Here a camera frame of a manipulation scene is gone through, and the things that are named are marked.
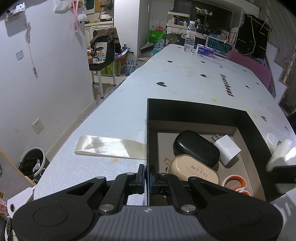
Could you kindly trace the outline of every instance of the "black case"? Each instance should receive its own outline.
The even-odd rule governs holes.
[[[181,132],[173,144],[175,156],[188,154],[213,168],[219,161],[220,151],[201,135],[186,130]]]

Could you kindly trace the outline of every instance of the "open box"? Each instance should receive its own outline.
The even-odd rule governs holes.
[[[246,190],[258,199],[269,202],[281,195],[272,175],[265,170],[271,154],[256,125],[246,111],[227,107],[148,99],[148,171],[149,166],[154,164],[156,172],[165,172],[167,166],[163,162],[164,158],[174,159],[173,142],[184,130],[195,131],[211,142],[214,134],[227,134],[240,147],[237,159],[227,168],[219,161],[219,166],[215,168],[219,183],[229,175],[240,175],[247,182]],[[148,195],[149,205],[165,204],[162,199],[162,196]]]

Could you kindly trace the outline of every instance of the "green sign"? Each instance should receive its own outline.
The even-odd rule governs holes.
[[[217,41],[215,39],[209,38],[207,46],[214,50],[218,50],[222,53],[228,53],[230,51],[230,45],[224,44],[223,42]]]

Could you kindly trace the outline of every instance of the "white table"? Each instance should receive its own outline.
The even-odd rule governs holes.
[[[226,76],[233,97],[228,95],[221,74]],[[158,82],[164,82],[166,87],[158,85]],[[82,135],[145,143],[147,98],[245,110],[263,137],[271,132],[279,140],[291,139],[296,143],[296,136],[285,115],[252,71],[218,56],[189,54],[179,45],[169,45],[130,75],[71,134],[40,179],[34,199],[97,176],[112,180],[124,172],[137,172],[139,164],[145,164],[146,160],[84,156],[75,154],[74,150]],[[144,200],[144,195],[133,195],[128,204],[142,205]]]

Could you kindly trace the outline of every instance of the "trash can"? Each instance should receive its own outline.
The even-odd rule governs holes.
[[[49,165],[44,151],[39,147],[33,147],[23,155],[19,170],[31,180],[40,180],[44,170]]]

